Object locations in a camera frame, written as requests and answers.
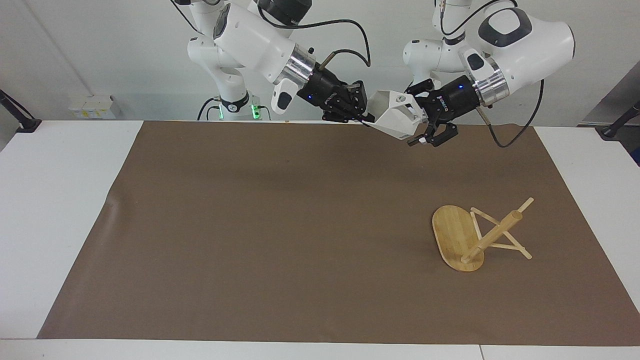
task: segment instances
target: oval wooden base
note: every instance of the oval wooden base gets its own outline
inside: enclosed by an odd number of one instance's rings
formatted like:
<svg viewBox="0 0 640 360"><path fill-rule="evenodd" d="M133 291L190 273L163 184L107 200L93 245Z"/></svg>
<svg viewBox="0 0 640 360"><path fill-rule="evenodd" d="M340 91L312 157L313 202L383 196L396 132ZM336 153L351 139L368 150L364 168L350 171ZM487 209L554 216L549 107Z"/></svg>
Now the oval wooden base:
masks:
<svg viewBox="0 0 640 360"><path fill-rule="evenodd" d="M462 263L462 257L479 241L468 211L453 205L442 206L433 214L431 223L440 255L447 265L462 272L476 271L482 266L484 253L480 253L468 264Z"/></svg>

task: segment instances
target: wooden rod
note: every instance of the wooden rod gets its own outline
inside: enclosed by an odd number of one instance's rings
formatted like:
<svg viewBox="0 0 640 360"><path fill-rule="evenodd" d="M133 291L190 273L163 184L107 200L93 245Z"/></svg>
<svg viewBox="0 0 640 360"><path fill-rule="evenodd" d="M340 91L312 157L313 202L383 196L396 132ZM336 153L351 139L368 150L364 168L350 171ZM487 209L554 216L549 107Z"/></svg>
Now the wooden rod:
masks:
<svg viewBox="0 0 640 360"><path fill-rule="evenodd" d="M492 222L495 225L500 224L500 222L498 220L494 219L493 217L491 217L489 214L485 213L484 211L481 211L481 210L476 209L476 208L471 208L471 212L480 215L485 220L487 220L489 222Z"/></svg>
<svg viewBox="0 0 640 360"><path fill-rule="evenodd" d="M471 220L473 220L473 222L474 222L474 227L476 229L476 235L478 237L478 240L480 240L482 238L482 233L480 232L480 227L478 226L478 219L476 218L476 213L474 213L473 211L471 211Z"/></svg>
<svg viewBox="0 0 640 360"><path fill-rule="evenodd" d="M522 220L522 213L514 210L505 216L499 225L496 225L489 231L483 238L480 239L478 244L471 249L471 251L462 257L462 263L468 264L471 259L480 255L482 251L489 247L489 245L495 243L503 233L509 231L515 224Z"/></svg>
<svg viewBox="0 0 640 360"><path fill-rule="evenodd" d="M491 245L489 245L489 247L496 247L498 249L507 249L507 250L517 250L520 251L520 249L518 249L518 247L516 245L507 245L507 244L500 244L500 243L493 243Z"/></svg>
<svg viewBox="0 0 640 360"><path fill-rule="evenodd" d="M533 198L532 197L528 198L527 201L525 201L524 204L520 206L520 209L518 209L518 211L523 213L529 207L529 205L531 205L532 202L533 202Z"/></svg>
<svg viewBox="0 0 640 360"><path fill-rule="evenodd" d="M513 235L511 235L511 233L506 232L506 233L504 233L504 236L506 236L507 239L509 239L509 241L511 241L512 244L515 245L517 250L520 251L522 253L522 255L524 255L525 258L527 258L528 260L533 259L533 256L531 256L531 254L527 251L527 249L525 249L524 246L522 246L518 242L518 240L516 240L516 238L514 238Z"/></svg>

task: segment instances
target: wooden stand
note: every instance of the wooden stand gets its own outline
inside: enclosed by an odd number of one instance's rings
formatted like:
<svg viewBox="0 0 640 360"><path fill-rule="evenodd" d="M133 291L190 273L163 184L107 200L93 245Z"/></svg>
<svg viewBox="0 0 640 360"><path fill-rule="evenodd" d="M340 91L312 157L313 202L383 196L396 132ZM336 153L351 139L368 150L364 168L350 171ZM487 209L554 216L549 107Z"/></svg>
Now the wooden stand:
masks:
<svg viewBox="0 0 640 360"><path fill-rule="evenodd" d="M484 251L488 247L517 250L531 259L531 254L509 233L509 230L522 220L522 213L531 205L529 198L519 209L510 212L502 221L492 218L482 211L471 208L471 212L457 206L447 205L433 214L433 231L436 235L442 259L455 270L472 272L484 263ZM476 215L487 219L495 226L482 236ZM504 235L511 245L495 243Z"/></svg>

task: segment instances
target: wire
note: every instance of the wire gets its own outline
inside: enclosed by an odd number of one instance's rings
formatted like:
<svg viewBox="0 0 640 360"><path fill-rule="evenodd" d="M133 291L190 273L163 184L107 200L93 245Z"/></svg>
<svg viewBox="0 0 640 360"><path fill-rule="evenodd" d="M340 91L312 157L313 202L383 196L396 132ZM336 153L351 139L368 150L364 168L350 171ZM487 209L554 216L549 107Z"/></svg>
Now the wire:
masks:
<svg viewBox="0 0 640 360"><path fill-rule="evenodd" d="M11 101L14 105L16 105L17 107L19 107L22 111L24 111L27 115L29 115L30 118L32 118L33 120L35 120L36 118L33 117L33 115L29 112L29 110L25 109L25 107L19 103L16 99L14 99L13 97L11 97L11 95L7 94L6 92L0 90L0 92L2 92L2 94L4 94L4 96L6 96L7 99L9 99L9 101Z"/></svg>
<svg viewBox="0 0 640 360"><path fill-rule="evenodd" d="M200 117L202 116L202 113L204 112L204 108L207 107L207 105L209 105L210 102L215 101L216 98L212 97L209 100L205 101L204 104L202 105L202 107L200 108L200 112L198 113L198 117L196 118L196 121L200 121Z"/></svg>
<svg viewBox="0 0 640 360"><path fill-rule="evenodd" d="M280 25L280 24L276 24L276 23L272 22L271 20L267 19L267 17L264 15L264 12L262 11L262 8L258 7L258 12L260 13L260 16L262 17L263 20L265 20L271 26L273 26L275 28L278 28L278 29L297 30L297 29L317 28L318 26L340 24L340 23L353 24L358 29L360 29L360 32L362 33L362 38L364 39L364 45L365 45L365 48L367 49L367 57L365 58L362 54L360 54L359 52L354 51L354 50L339 49L339 50L336 50L336 51L332 52L327 57L327 60L325 60L323 62L323 65L326 66L326 64L328 64L329 61L331 61L331 59L335 55L346 53L346 54L353 54L353 55L359 57L365 63L365 65L367 65L367 67L371 67L371 50L369 48L369 39L367 38L366 31L364 31L364 28L362 27L362 25L357 23L357 21L354 21L354 20L351 20L351 19L337 19L337 20L322 21L322 22L316 22L314 24L305 24L305 25Z"/></svg>
<svg viewBox="0 0 640 360"><path fill-rule="evenodd" d="M267 106L258 106L258 109L267 109L267 114L269 114L269 121L271 121L271 110Z"/></svg>
<svg viewBox="0 0 640 360"><path fill-rule="evenodd" d="M176 4L173 2L173 0L169 0L169 1L171 1L171 4L173 4L173 7L174 7L176 10L178 10L178 12L180 13L180 15L182 15L182 17L184 18L184 20L186 20L186 21L189 23L189 26L191 26L191 29L193 29L193 31L197 32L198 34L200 34L200 35L204 36L204 34L203 34L203 33L201 33L198 29L196 29L196 27L191 23L191 21L189 20L189 18L187 18L187 16L182 12L182 10L180 10L180 8L178 7L178 5L176 5Z"/></svg>
<svg viewBox="0 0 640 360"><path fill-rule="evenodd" d="M211 111L211 109L218 109L220 110L220 107L217 105L211 106L209 109L207 109L207 121L209 121L209 112Z"/></svg>
<svg viewBox="0 0 640 360"><path fill-rule="evenodd" d="M446 31L444 31L444 11L445 11L445 10L444 10L444 8L442 8L442 11L440 11L440 31L442 31L442 33L443 33L443 34L444 34L444 36L446 36L446 37L448 37L449 35L453 35L453 34L455 34L455 33L456 33L458 30L460 30L460 29L461 29L461 28L462 28L462 27L463 27L463 26L464 26L464 25L465 25L469 20L471 20L471 18L473 18L474 16L476 16L476 15L477 15L479 12L481 12L484 8L486 8L487 6L489 6L489 5L491 5L491 4L497 3L498 1L503 1L503 0L491 0L491 1L489 1L488 3L486 3L486 4L482 5L482 6L480 6L476 11L474 11L471 15L469 15L469 16L468 16L468 17L467 17L467 18L466 18L466 19L465 19L465 20L464 20L460 25L458 25L458 27L457 27L454 31L452 31L452 32L450 32L450 33L448 33L448 32L446 32ZM510 1L513 3L513 5L514 5L515 7L518 7L518 2L517 2L516 0L510 0Z"/></svg>
<svg viewBox="0 0 640 360"><path fill-rule="evenodd" d="M498 145L499 147L501 147L503 149L506 149L507 147L513 145L513 143L515 143L516 140L518 140L518 138L520 138L520 135L522 135L525 132L525 130L527 130L529 125L531 125L531 123L533 122L533 119L535 119L536 114L538 114L538 110L540 109L540 104L542 103L542 96L543 96L544 92L545 92L545 80L542 79L542 80L540 80L540 96L538 97L538 103L536 104L536 109L533 110L533 114L531 114L531 118L529 119L527 124L522 128L522 130L520 130L520 132L507 145L502 145L500 143L500 141L498 141L497 136L495 136L495 131L493 131L493 126L491 125L490 122L487 122L487 126L489 127L489 132L491 133L491 137L493 138L493 141L495 142L496 145Z"/></svg>

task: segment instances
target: white table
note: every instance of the white table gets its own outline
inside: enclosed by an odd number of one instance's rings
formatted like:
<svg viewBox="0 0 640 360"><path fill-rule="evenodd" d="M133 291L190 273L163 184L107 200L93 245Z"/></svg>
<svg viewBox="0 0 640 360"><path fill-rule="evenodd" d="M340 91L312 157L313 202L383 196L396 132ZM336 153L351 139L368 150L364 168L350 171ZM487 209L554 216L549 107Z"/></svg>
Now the white table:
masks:
<svg viewBox="0 0 640 360"><path fill-rule="evenodd" d="M640 347L34 340L141 125L46 121L0 152L0 359L640 359ZM640 168L592 129L536 130L640 309Z"/></svg>

